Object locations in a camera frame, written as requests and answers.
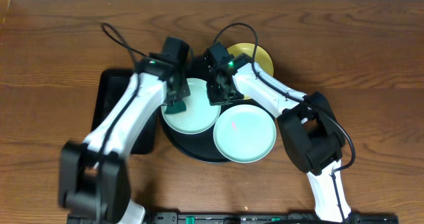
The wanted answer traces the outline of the green yellow sponge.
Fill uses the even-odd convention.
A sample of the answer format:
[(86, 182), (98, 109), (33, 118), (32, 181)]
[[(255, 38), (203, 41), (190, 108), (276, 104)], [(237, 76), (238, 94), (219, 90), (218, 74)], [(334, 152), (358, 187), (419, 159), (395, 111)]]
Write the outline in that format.
[(183, 101), (173, 101), (167, 104), (164, 114), (173, 115), (186, 111), (186, 104)]

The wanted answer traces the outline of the mint green plate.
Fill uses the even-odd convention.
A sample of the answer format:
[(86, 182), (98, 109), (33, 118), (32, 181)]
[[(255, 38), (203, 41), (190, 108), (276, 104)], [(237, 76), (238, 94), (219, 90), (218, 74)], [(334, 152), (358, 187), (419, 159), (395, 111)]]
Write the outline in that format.
[(213, 129), (218, 151), (238, 163), (264, 158), (276, 142), (276, 125), (269, 114), (254, 105), (236, 105), (224, 111)]
[(183, 98), (186, 110), (176, 114), (165, 114), (167, 107), (161, 112), (166, 124), (173, 130), (194, 135), (212, 127), (221, 113), (219, 105), (210, 105), (207, 97), (207, 82), (199, 78), (188, 78), (190, 96)]

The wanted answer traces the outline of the yellow plate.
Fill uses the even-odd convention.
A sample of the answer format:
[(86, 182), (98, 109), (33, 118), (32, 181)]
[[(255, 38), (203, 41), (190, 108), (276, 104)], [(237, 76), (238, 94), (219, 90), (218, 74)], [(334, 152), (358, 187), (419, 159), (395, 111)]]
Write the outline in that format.
[[(246, 54), (251, 57), (254, 52), (254, 44), (252, 43), (238, 43), (227, 48), (229, 54), (235, 58), (241, 54)], [(262, 47), (256, 49), (255, 61), (260, 67), (270, 76), (274, 76), (274, 65), (270, 55)]]

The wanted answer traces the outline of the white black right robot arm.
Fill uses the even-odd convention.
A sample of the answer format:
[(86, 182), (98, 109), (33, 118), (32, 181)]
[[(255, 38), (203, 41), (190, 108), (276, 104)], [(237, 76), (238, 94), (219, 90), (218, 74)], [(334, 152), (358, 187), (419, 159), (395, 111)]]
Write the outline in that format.
[(247, 95), (277, 120), (284, 148), (297, 169), (307, 174), (322, 221), (344, 223), (351, 208), (341, 182), (342, 148), (352, 144), (327, 98), (306, 95), (266, 73), (246, 54), (206, 55), (207, 95), (212, 105), (232, 104)]

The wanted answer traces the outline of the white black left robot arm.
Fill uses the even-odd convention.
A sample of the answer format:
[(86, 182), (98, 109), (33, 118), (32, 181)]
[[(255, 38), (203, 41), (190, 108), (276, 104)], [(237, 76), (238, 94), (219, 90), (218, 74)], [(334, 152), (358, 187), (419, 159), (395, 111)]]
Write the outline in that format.
[(185, 59), (150, 55), (103, 122), (60, 155), (58, 203), (95, 223), (142, 223), (146, 210), (131, 199), (127, 158), (150, 116), (189, 95)]

